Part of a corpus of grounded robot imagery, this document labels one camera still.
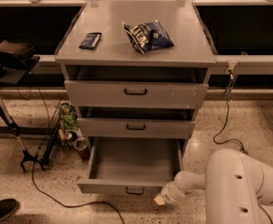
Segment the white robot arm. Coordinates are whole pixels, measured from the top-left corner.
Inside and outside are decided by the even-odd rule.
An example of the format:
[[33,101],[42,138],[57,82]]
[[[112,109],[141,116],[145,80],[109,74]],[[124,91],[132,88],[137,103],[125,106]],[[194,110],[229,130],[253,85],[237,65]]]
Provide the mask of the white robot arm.
[[206,172],[179,172],[155,197],[159,205],[205,191],[207,224],[263,224],[260,209],[273,205],[273,167],[234,149],[209,158]]

